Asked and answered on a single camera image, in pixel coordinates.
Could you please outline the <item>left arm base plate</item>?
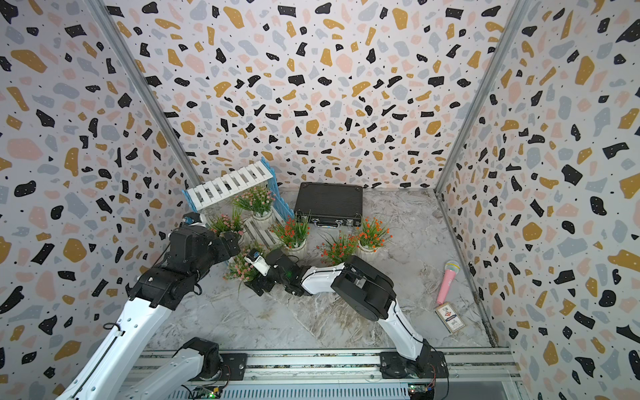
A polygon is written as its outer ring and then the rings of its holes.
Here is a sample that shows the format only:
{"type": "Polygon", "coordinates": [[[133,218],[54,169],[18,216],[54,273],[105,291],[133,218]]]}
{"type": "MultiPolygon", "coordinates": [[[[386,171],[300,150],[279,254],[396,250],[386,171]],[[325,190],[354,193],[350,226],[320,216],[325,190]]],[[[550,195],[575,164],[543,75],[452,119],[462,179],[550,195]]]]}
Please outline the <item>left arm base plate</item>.
{"type": "Polygon", "coordinates": [[[221,380],[225,382],[243,381],[247,363],[247,353],[222,353],[221,354],[221,380]]]}

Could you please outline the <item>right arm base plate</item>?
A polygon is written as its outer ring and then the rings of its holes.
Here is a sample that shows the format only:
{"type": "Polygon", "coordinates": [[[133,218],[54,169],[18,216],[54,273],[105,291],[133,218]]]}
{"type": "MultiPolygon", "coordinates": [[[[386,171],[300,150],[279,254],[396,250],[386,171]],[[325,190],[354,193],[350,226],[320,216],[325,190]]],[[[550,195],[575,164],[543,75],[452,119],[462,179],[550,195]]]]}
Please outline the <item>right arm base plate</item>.
{"type": "Polygon", "coordinates": [[[403,358],[397,352],[382,352],[379,358],[383,379],[438,379],[449,376],[444,354],[431,349],[419,355],[416,360],[403,358]]]}

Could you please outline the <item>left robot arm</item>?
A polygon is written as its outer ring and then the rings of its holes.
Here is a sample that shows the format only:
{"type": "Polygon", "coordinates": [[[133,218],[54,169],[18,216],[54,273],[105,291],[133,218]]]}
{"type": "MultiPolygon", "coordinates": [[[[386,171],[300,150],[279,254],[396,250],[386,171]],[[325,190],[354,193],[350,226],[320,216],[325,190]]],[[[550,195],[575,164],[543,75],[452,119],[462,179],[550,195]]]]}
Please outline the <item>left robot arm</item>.
{"type": "Polygon", "coordinates": [[[201,293],[199,283],[211,267],[239,252],[233,233],[217,236],[199,225],[174,230],[168,249],[135,283],[116,321],[105,324],[105,340],[60,398],[165,399],[194,378],[208,381],[223,376],[228,370],[223,367],[219,346],[192,338],[146,378],[133,386],[125,384],[149,340],[183,298],[201,293]]]}

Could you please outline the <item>pink flower pot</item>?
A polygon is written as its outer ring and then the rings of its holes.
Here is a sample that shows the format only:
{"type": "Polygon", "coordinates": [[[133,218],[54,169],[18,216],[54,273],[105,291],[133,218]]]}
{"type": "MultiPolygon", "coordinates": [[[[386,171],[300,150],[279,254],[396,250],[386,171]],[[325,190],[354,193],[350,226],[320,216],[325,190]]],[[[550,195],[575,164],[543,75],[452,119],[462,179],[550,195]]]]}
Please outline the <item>pink flower pot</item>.
{"type": "Polygon", "coordinates": [[[213,216],[209,223],[209,229],[217,236],[221,236],[223,233],[233,233],[238,239],[242,238],[245,233],[242,210],[234,208],[230,215],[213,216]]]}
{"type": "Polygon", "coordinates": [[[233,205],[250,212],[255,218],[266,219],[271,215],[275,195],[266,186],[254,186],[233,199],[233,205]]]}
{"type": "Polygon", "coordinates": [[[241,283],[250,283],[261,276],[261,273],[245,259],[253,250],[262,252],[263,248],[257,244],[242,247],[240,253],[228,262],[223,278],[227,281],[238,280],[241,283]]]}

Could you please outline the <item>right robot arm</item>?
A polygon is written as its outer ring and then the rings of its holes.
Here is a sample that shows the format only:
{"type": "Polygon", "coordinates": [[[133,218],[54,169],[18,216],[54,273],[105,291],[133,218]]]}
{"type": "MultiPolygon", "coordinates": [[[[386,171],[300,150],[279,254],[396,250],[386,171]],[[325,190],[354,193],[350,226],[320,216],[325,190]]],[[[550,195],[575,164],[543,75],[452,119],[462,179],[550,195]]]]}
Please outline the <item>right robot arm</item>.
{"type": "Polygon", "coordinates": [[[336,293],[361,317],[378,323],[395,346],[391,352],[380,353],[384,379],[449,378],[444,353],[436,350],[406,318],[393,280],[360,257],[351,256],[331,267],[301,267],[279,249],[263,256],[253,248],[244,260],[258,271],[258,277],[248,286],[259,296],[276,284],[297,297],[336,293]]]}

